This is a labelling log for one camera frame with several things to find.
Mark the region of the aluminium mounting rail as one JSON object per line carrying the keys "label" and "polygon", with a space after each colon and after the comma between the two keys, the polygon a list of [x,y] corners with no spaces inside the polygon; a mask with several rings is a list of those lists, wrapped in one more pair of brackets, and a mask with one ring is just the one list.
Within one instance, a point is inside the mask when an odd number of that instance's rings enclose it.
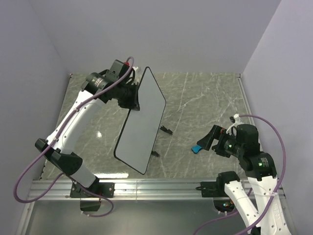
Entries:
{"label": "aluminium mounting rail", "polygon": [[[201,182],[215,182],[215,179],[102,179],[111,183],[111,200],[202,200]],[[88,196],[72,184],[71,180],[58,180],[41,200],[97,200]]]}

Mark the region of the blue whiteboard eraser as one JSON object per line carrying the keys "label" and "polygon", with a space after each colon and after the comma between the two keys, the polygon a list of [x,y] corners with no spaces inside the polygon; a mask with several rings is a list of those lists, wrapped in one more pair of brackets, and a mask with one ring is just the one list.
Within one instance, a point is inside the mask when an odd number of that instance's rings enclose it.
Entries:
{"label": "blue whiteboard eraser", "polygon": [[202,147],[199,145],[195,145],[191,147],[191,150],[194,154],[198,154],[202,150]]}

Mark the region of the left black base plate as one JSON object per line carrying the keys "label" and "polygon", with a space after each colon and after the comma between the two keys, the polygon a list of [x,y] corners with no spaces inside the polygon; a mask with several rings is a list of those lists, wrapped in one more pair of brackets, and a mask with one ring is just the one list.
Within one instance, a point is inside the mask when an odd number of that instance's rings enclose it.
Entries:
{"label": "left black base plate", "polygon": [[96,196],[84,191],[78,184],[72,184],[70,191],[70,198],[95,198],[98,196],[104,196],[106,198],[113,198],[114,196],[114,186],[113,182],[100,182],[95,187],[90,187],[87,190],[96,194]]}

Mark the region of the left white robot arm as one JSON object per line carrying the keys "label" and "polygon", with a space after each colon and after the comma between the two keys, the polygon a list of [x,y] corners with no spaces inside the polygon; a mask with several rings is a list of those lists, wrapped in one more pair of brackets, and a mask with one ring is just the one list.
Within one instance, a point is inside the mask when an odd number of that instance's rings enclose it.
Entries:
{"label": "left white robot arm", "polygon": [[101,195],[99,178],[74,153],[74,147],[88,122],[108,101],[117,100],[123,109],[140,109],[138,85],[133,84],[133,65],[134,58],[130,56],[125,62],[115,60],[110,69],[89,74],[73,106],[56,130],[46,139],[38,139],[35,143],[42,155],[80,184],[82,192],[88,197]]}

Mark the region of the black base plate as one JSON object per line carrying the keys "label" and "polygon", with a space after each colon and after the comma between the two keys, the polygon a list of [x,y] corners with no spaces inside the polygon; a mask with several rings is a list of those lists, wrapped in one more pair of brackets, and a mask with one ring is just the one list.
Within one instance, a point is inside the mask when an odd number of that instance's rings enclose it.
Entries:
{"label": "black base plate", "polygon": [[78,184],[72,184],[70,191],[70,198],[95,198],[98,196],[104,196],[106,198],[113,198],[114,196],[114,186],[113,182],[100,182],[95,187],[90,187],[87,190],[96,194],[96,196],[84,191]]}
{"label": "black base plate", "polygon": [[201,191],[203,198],[220,197],[220,192],[215,181],[200,182],[200,186],[197,187],[197,190]]}

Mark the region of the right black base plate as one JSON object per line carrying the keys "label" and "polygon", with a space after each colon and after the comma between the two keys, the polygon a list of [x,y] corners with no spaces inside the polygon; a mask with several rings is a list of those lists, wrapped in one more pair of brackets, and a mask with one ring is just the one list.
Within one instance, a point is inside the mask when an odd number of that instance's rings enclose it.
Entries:
{"label": "right black base plate", "polygon": [[200,186],[197,187],[197,190],[201,191],[203,198],[220,197],[220,192],[215,181],[200,182]]}

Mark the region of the white whiteboard black frame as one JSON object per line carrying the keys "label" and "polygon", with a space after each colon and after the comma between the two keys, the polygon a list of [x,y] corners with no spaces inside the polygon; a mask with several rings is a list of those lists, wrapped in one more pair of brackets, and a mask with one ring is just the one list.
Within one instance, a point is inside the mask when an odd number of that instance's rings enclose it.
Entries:
{"label": "white whiteboard black frame", "polygon": [[116,159],[144,175],[166,106],[166,99],[150,67],[143,71],[138,101],[140,110],[128,112],[113,154]]}

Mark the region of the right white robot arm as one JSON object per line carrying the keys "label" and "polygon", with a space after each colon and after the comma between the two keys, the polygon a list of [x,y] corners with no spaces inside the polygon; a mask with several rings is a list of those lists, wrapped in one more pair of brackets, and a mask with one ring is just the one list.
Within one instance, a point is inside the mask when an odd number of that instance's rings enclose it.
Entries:
{"label": "right white robot arm", "polygon": [[246,228],[241,234],[289,235],[278,194],[280,178],[270,154],[261,150],[259,132],[254,125],[232,125],[229,130],[214,125],[208,134],[197,142],[201,150],[213,150],[217,155],[239,160],[244,170],[256,204],[243,188],[236,172],[219,173],[216,191],[234,203]]}

